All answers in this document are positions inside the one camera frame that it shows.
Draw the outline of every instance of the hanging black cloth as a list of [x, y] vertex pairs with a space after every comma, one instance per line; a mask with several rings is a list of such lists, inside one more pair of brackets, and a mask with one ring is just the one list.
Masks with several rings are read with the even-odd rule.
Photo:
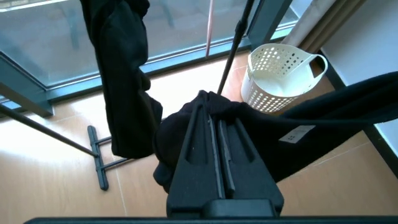
[[154, 141], [160, 163], [154, 178], [168, 192], [191, 112], [198, 101], [206, 105], [214, 120], [242, 121], [272, 178], [278, 182], [366, 126], [398, 118], [397, 89], [398, 72], [388, 73], [305, 101], [281, 116], [266, 115], [246, 103], [201, 91], [160, 125]]
[[148, 59], [142, 18], [147, 0], [81, 0], [86, 28], [101, 74], [112, 152], [126, 158], [153, 153], [162, 105], [145, 91], [150, 81], [139, 66]]

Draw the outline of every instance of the baseboard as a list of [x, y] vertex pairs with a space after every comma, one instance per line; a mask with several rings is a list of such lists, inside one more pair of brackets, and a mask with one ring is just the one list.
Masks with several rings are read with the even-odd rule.
[[[328, 77], [330, 83], [333, 85], [335, 90], [339, 90], [346, 86], [341, 80], [340, 76], [336, 73], [335, 69], [330, 65], [330, 63], [328, 64], [328, 70], [326, 71], [325, 75], [326, 77]], [[363, 131], [368, 136], [373, 146], [377, 149], [380, 156], [389, 166], [390, 170], [398, 178], [398, 157], [395, 155], [394, 151], [392, 151], [386, 140], [384, 140], [384, 138], [381, 136], [379, 130], [377, 130], [377, 128], [373, 125]]]

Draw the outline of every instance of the white plastic basket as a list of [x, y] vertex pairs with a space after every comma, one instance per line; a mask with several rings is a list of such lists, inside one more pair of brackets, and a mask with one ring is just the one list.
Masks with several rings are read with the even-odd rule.
[[[314, 78], [309, 63], [321, 57], [324, 71]], [[248, 58], [241, 95], [244, 102], [263, 113], [273, 113], [311, 90], [328, 69], [322, 55], [309, 54], [285, 44], [264, 44]]]

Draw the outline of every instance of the white care label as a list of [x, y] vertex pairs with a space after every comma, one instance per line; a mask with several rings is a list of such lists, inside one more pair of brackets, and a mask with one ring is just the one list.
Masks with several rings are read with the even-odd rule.
[[298, 143], [300, 139], [302, 139], [305, 134], [307, 134], [309, 131], [311, 131], [315, 125], [301, 125], [293, 130], [291, 130], [289, 133], [287, 133], [285, 136], [281, 137], [279, 140], [284, 141], [284, 142], [289, 142], [289, 143]]

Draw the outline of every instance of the curtain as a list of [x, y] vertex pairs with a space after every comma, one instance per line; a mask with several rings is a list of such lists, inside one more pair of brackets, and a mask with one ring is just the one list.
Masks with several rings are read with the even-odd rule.
[[281, 44], [309, 53], [322, 45], [362, 6], [365, 0], [313, 0]]

